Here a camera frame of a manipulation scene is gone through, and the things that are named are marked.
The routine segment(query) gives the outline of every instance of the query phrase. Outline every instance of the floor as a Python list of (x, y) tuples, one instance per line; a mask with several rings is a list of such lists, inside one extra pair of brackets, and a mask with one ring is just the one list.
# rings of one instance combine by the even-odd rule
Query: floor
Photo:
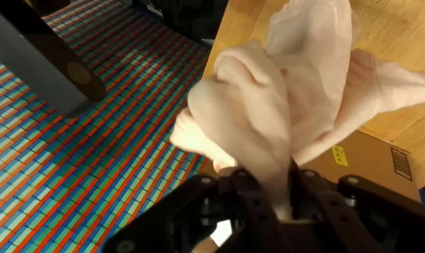
[(63, 118), (0, 63), (0, 252), (99, 252), (204, 164), (168, 138), (208, 49), (117, 0), (47, 21), (109, 94)]

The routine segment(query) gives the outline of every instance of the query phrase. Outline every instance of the cardboard box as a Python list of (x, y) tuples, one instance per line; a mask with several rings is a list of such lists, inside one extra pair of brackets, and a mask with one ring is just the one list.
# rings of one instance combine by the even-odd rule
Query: cardboard box
[(334, 183), (342, 176), (358, 174), (420, 201), (411, 164), (410, 152), (356, 131), (303, 167), (313, 169)]

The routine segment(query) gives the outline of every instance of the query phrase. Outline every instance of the wooden table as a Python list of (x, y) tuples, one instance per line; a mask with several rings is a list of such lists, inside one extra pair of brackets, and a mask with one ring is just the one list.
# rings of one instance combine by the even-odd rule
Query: wooden table
[[(213, 73), (217, 53), (249, 39), (265, 39), (270, 16), (287, 0), (230, 0), (204, 75)], [(425, 0), (351, 0), (360, 23), (358, 48), (425, 72)], [(425, 186), (425, 104), (382, 114), (360, 131), (412, 153)]]

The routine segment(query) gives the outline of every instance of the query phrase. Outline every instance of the towel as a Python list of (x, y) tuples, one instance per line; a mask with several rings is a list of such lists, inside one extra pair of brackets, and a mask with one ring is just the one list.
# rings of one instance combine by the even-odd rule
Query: towel
[(345, 139), (379, 112), (425, 103), (425, 73), (352, 49), (348, 0), (291, 0), (268, 41), (223, 51), (214, 75), (189, 93), (173, 145), (208, 156), (215, 170), (244, 166), (283, 221), (287, 172)]

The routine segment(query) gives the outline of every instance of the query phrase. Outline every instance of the multicolored carpet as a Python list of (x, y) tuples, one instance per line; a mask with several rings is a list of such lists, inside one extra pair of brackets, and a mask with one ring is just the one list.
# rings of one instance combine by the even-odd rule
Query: multicolored carpet
[(0, 252), (100, 252), (203, 166), (168, 138), (208, 49), (117, 0), (47, 21), (109, 96), (63, 118), (0, 63)]

